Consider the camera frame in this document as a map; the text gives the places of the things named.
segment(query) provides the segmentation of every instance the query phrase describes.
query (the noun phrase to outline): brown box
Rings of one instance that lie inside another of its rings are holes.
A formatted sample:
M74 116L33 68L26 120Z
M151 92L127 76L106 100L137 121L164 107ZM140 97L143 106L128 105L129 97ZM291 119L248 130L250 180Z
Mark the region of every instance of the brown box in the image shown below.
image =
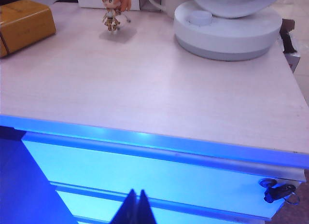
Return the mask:
M0 13L1 57L56 32L52 12L44 4L19 0L1 6Z

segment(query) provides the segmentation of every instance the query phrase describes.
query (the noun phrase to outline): drawer front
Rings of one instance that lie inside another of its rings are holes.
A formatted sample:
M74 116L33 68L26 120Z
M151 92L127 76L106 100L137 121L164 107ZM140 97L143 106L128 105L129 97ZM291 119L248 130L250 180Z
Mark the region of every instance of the drawer front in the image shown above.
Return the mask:
M24 140L49 181L118 193L144 189L150 198L269 220L283 200L266 203L262 176L165 160Z
M74 216L107 223L111 221L122 204L120 201L112 201L66 192L58 192L58 194ZM158 208L152 208L152 211L158 224L237 224L236 222ZM258 221L254 223L263 224L264 222Z

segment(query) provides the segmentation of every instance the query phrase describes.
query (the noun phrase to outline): lock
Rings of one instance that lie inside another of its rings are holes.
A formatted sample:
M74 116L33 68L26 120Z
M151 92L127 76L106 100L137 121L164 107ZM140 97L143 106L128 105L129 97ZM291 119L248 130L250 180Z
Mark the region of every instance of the lock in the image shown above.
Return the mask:
M266 188L264 200L268 203L273 203L274 201L284 199L288 204L298 205L300 198L296 195L296 187L292 184L284 184L274 188L278 182L275 179L265 178L259 181L260 186ZM286 199L287 196L296 195L296 202L290 202Z

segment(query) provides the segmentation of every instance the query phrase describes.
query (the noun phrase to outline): white desk fan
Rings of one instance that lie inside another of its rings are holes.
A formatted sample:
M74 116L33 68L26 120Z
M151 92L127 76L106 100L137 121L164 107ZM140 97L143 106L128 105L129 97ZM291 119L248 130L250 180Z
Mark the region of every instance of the white desk fan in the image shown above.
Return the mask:
M191 0L175 11L179 44L210 59L239 61L265 54L278 38L277 0Z

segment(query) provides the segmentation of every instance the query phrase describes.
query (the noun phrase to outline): mug handle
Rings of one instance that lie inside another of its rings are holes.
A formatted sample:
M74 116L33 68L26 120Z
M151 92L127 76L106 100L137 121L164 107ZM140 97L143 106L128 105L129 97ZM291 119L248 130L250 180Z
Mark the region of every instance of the mug handle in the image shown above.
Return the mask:
M149 0L149 2L150 2L153 6L155 6L156 8L158 8L158 9L164 11L164 12L166 11L166 7L165 7L165 6L163 6L163 5L161 5L161 4L158 4L158 3L155 2L154 0Z

